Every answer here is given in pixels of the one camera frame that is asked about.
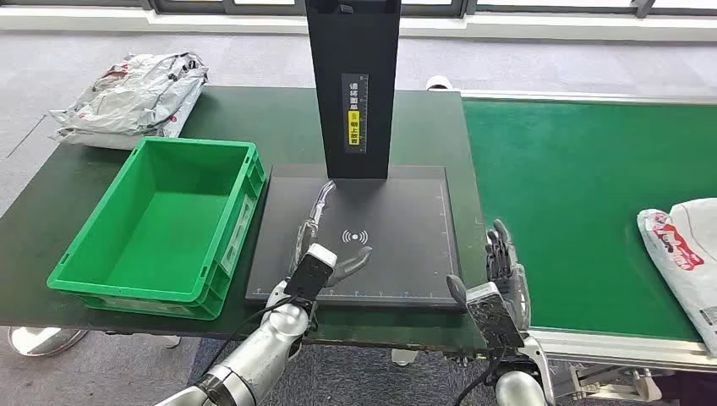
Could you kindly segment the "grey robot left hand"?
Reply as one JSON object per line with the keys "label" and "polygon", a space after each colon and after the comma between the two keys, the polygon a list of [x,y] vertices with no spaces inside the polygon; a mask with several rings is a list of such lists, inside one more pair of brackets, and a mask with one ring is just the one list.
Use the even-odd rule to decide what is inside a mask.
{"label": "grey robot left hand", "polygon": [[[318,197],[309,212],[309,216],[298,227],[295,249],[292,253],[289,266],[291,273],[297,268],[300,259],[309,250],[309,247],[313,243],[319,242],[321,218],[327,209],[330,193],[336,189],[336,182],[334,180],[328,180],[321,187]],[[357,251],[355,256],[338,261],[324,287],[333,288],[342,280],[360,271],[368,263],[372,250],[370,246],[365,245]]]}

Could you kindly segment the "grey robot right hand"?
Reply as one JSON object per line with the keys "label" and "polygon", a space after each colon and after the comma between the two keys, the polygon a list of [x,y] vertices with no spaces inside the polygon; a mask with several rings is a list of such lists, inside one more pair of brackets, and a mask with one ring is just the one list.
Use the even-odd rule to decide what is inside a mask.
{"label": "grey robot right hand", "polygon": [[486,232],[488,282],[466,288],[460,277],[449,275],[446,285],[458,309],[468,313],[486,337],[521,337],[528,330],[531,304],[527,276],[517,258],[513,238],[504,222],[493,221]]}

